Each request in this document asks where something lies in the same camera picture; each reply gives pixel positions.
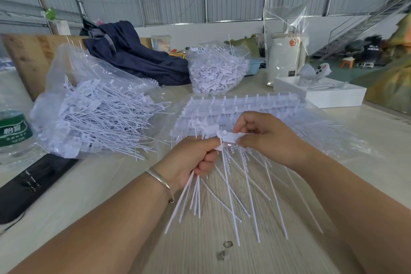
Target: person's left hand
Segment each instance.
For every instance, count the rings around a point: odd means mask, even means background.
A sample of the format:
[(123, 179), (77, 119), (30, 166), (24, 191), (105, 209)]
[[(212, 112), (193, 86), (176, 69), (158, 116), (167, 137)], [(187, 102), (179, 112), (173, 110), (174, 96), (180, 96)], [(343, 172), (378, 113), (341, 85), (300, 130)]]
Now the person's left hand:
[(218, 137), (201, 140), (201, 137), (186, 137), (167, 153), (152, 168), (157, 171), (170, 185), (172, 193), (183, 188), (191, 170), (205, 177), (214, 168), (217, 151), (220, 145)]

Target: white box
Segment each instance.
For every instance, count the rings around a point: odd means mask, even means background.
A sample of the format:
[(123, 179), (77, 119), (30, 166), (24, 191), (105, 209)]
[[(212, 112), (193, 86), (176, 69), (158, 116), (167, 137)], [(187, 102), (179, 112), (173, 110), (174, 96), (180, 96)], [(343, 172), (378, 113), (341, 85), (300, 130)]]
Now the white box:
[[(343, 89), (308, 90), (298, 85), (300, 76), (277, 77), (273, 80), (275, 92), (293, 92), (309, 100), (319, 108), (360, 106), (367, 88), (348, 84)], [(321, 78), (319, 84), (341, 84), (330, 78)]]

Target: orange stool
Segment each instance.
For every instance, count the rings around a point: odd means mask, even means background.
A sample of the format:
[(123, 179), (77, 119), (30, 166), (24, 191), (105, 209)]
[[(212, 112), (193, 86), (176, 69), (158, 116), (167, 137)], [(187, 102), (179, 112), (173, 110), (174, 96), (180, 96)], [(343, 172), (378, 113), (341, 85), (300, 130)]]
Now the orange stool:
[(348, 64), (349, 67), (352, 69), (352, 68), (353, 68), (353, 65), (354, 65), (354, 61), (355, 61), (354, 59), (346, 60), (345, 58), (343, 58), (343, 59), (342, 59), (342, 64), (341, 64), (340, 67), (343, 68), (345, 64)]

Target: person's right hand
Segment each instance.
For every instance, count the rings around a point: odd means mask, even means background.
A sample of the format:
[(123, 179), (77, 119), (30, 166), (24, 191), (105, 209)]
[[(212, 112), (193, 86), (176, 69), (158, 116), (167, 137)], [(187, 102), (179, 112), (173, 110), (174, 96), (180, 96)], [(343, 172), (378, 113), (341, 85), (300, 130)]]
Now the person's right hand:
[(256, 149), (272, 161), (290, 169), (305, 163), (307, 157), (316, 151), (271, 114), (244, 112), (233, 132), (249, 133), (238, 140), (240, 146)]

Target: silver bracelet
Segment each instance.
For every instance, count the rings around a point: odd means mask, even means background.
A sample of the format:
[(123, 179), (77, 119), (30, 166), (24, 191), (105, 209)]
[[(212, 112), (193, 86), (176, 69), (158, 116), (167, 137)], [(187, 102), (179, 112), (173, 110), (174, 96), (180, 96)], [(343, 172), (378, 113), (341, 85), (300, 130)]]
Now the silver bracelet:
[(170, 202), (173, 203), (174, 202), (174, 195), (171, 191), (170, 186), (167, 184), (166, 180), (163, 179), (163, 177), (157, 172), (155, 171), (153, 168), (148, 168), (146, 170), (146, 173), (148, 173), (150, 176), (152, 176), (153, 178), (156, 178), (157, 180), (159, 180), (162, 184), (164, 184), (165, 186), (167, 186), (168, 190), (170, 191)]

